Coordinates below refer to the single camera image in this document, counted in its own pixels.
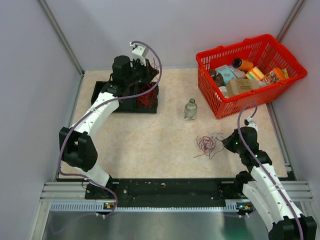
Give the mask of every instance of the orange package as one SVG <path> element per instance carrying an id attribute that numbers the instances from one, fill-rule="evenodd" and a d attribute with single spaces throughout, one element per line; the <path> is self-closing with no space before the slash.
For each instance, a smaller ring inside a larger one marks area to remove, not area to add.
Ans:
<path id="1" fill-rule="evenodd" d="M 261 81 L 263 81 L 266 85 L 271 85 L 278 83 L 284 79 L 286 79 L 285 75 L 279 68 L 275 67 L 274 69 L 272 69 L 272 71 L 266 74 Z"/>

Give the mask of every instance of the gray floor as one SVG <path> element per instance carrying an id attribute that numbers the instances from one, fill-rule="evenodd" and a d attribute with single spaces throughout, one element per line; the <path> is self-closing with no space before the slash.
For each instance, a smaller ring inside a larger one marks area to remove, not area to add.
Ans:
<path id="1" fill-rule="evenodd" d="M 118 212 L 105 220 L 88 215 L 71 223 L 83 214 L 88 213 L 51 212 L 42 240 L 268 240 L 257 213 L 239 219 L 220 212 Z M 69 225 L 53 234 L 49 222 L 55 232 Z"/>

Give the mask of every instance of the table surface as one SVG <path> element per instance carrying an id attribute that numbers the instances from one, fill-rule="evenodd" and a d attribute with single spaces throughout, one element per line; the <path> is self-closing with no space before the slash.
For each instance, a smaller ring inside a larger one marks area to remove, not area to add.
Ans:
<path id="1" fill-rule="evenodd" d="M 91 106 L 96 81 L 107 81 L 111 70 L 87 71 L 74 114 L 76 122 Z M 196 120 L 184 120 L 190 98 L 198 106 Z M 248 109 L 243 119 L 253 112 Z M 233 178 L 247 170 L 238 154 L 226 149 L 212 159 L 202 155 L 197 137 L 223 133 L 237 127 L 238 114 L 216 119 L 198 88 L 196 68 L 164 69 L 159 84 L 157 114 L 112 113 L 93 138 L 98 163 L 113 178 Z M 254 117 L 260 149 L 267 152 L 278 176 L 286 177 L 283 156 L 267 106 L 260 105 Z M 215 151 L 223 145 L 217 141 Z M 65 173 L 77 173 L 62 164 Z"/>

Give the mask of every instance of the brown box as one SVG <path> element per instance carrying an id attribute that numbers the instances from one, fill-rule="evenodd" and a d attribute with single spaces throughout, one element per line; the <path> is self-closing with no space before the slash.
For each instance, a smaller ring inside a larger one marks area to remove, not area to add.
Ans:
<path id="1" fill-rule="evenodd" d="M 259 88 L 260 85 L 256 79 L 231 79 L 226 84 L 226 89 L 230 98 Z"/>

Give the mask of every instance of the light blue package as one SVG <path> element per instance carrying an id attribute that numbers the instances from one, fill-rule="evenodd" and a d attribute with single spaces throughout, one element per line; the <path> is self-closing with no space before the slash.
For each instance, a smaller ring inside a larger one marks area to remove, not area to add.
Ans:
<path id="1" fill-rule="evenodd" d="M 222 65 L 215 69 L 223 77 L 223 83 L 226 86 L 231 79 L 237 79 L 236 75 L 231 71 L 228 65 Z"/>

